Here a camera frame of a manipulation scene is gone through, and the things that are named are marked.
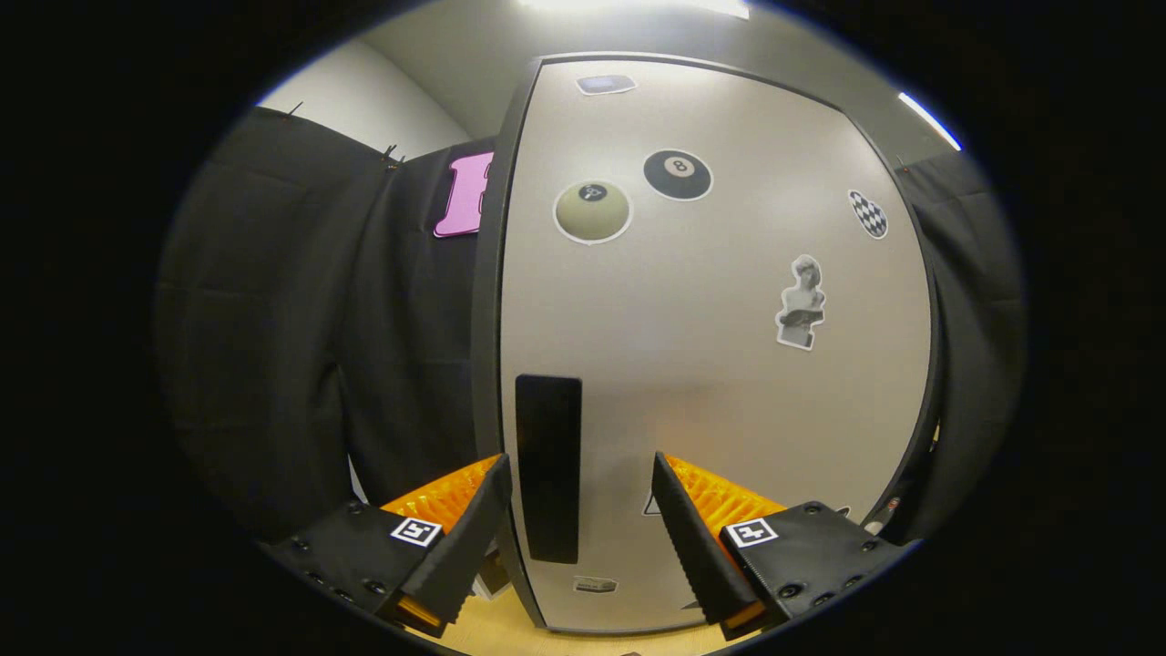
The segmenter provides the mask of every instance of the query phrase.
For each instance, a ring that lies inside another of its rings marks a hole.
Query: pink letter
[[[486,193],[486,172],[493,153],[470,155],[449,164],[454,185],[449,191],[445,217],[434,227],[435,237],[454,237],[477,232],[482,224],[482,197]]]

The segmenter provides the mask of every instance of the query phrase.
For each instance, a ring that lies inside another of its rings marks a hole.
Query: billiard ball sticker
[[[588,246],[619,237],[632,221],[627,193],[606,179],[584,179],[564,189],[555,199],[559,231]]]
[[[814,326],[826,320],[822,266],[807,254],[789,264],[796,282],[781,291],[781,311],[774,317],[778,343],[802,351],[814,348]]]
[[[684,150],[659,150],[644,161],[644,177],[661,196],[674,200],[703,198],[712,189],[712,171]]]

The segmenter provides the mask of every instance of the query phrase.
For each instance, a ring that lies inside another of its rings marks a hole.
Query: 8 ball sticker
[[[778,534],[770,528],[770,524],[764,519],[750,520],[749,522],[742,522],[740,524],[730,524],[725,527],[729,531],[729,536],[732,538],[737,546],[744,549],[746,546],[753,546],[754,544],[761,544],[763,542],[770,542],[778,537]]]
[[[695,200],[712,189],[712,171],[700,157],[683,150],[659,150],[644,161],[644,177],[661,196]]]

